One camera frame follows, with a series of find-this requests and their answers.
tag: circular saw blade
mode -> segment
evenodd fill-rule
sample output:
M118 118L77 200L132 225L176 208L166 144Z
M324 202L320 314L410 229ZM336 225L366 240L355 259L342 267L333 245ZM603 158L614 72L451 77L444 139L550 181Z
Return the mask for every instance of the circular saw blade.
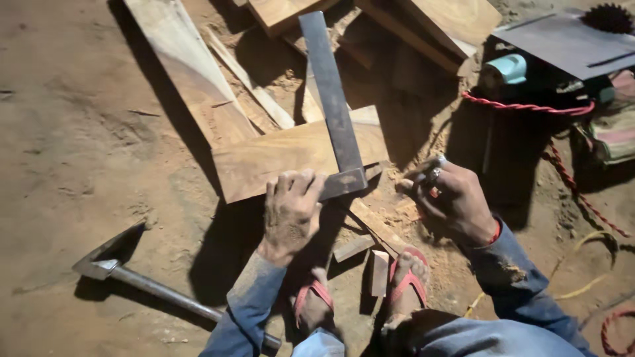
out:
M614 34L630 34L633 31L633 16L616 4L602 4L587 11L581 21L596 30Z

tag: hammer handle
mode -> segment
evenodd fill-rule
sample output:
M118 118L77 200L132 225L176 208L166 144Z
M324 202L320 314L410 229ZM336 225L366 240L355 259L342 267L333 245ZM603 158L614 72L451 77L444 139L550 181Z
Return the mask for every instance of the hammer handle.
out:
M110 273L110 277L134 286L139 290L143 290L147 293L159 297L160 299L171 302L174 305L178 305L184 309L192 311L204 318L219 322L223 317L223 312L220 310L201 305L194 299L183 295L182 293L168 288L167 286L158 283L146 276L143 276L135 271L132 271L123 266L115 267ZM263 345L278 350L280 348L280 339L265 333L265 339Z

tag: foot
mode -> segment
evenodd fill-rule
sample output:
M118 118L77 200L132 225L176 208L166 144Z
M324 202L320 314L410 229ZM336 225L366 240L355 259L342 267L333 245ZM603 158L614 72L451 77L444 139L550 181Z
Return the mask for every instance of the foot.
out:
M328 280L326 279L324 268L315 267L311 270L311 274L315 276L320 284L324 285L325 288L327 287ZM291 298L291 305L295 305L295 297ZM309 289L305 303L300 311L300 329L310 335L318 327L329 331L335 329L333 311L321 297L315 294L313 289Z
M403 252L397 257L397 267L395 268L395 275L391 281L392 289L395 289L399 285L409 270L421 281L424 287L426 286L430 276L430 268L418 257L408 252ZM415 288L409 284L401 296L391 302L388 308L389 320L393 320L393 318L397 316L409 316L412 312L422 307Z

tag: right hand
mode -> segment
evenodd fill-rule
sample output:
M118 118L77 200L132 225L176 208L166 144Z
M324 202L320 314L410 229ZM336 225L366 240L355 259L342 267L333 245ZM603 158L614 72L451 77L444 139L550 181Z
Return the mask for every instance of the right hand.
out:
M486 246L498 230L498 222L491 215L478 176L460 166L442 160L441 174L432 185L424 172L439 161L427 159L400 183L423 211L424 222L438 224L447 238L466 246ZM439 191L431 195L432 187Z

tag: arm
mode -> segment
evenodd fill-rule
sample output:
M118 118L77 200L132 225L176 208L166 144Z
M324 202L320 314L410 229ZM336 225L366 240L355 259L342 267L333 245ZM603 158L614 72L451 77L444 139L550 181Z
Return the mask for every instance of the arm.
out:
M319 229L326 175L284 172L267 183L265 235L227 293L227 310L200 354L257 356L264 324L293 257Z
M595 356L578 333L577 321L545 291L549 280L529 260L507 225L501 226L494 243L464 249L481 288L492 297L496 315L547 329L585 356Z
M257 356L265 335L265 319L285 273L285 267L254 252L227 293L227 310L200 356Z
M474 172L438 156L424 162L410 177L402 188L418 203L426 225L452 239L470 259L499 318L542 327L583 354L594 356L577 332L577 322L544 291L547 278L525 255L509 228L492 216Z

